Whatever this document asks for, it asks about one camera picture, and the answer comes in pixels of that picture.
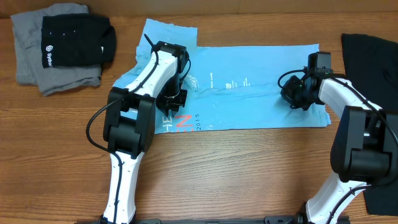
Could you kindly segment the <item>light blue printed t-shirt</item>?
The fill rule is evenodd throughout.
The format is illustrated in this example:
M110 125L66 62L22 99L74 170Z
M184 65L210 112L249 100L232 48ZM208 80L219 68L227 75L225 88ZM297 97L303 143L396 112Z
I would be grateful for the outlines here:
M192 66L184 79L187 101L174 117L158 111L155 132L182 133L227 129L323 128L331 123L323 105L293 110L281 97L280 84L307 64L319 46L200 47L198 30L146 20L136 49L136 66L115 81L124 88L149 61L158 41L185 46Z

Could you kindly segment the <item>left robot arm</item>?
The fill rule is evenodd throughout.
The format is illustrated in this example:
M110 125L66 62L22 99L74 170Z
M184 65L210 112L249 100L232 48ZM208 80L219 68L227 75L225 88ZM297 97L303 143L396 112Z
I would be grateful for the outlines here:
M190 67L186 47L159 41L152 45L150 60L125 88L108 95L103 138L111 155L108 204L101 223L133 223L139 166L155 132L155 112L175 116L185 106L183 71Z

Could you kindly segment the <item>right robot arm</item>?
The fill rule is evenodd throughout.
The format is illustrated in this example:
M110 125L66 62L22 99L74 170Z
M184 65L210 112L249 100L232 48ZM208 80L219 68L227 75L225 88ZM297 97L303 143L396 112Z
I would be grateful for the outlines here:
M361 192L397 179L397 112L365 98L344 74L331 68L329 52L308 56L307 66L286 72L281 96L292 109L328 105L340 123L330 151L332 172L317 194L302 204L291 223L349 223L345 208Z

